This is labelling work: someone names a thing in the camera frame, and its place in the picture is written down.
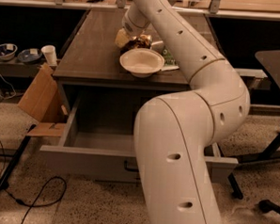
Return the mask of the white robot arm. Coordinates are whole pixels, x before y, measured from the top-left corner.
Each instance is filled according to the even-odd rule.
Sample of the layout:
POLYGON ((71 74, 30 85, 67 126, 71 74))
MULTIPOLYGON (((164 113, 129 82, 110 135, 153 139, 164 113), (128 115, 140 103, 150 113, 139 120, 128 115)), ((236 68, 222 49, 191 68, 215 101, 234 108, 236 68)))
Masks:
POLYGON ((238 129, 247 86, 225 57, 170 5, 132 0, 116 44, 153 26, 177 61, 189 91, 164 94, 139 109, 134 150, 150 224, 223 224, 204 150, 238 129))

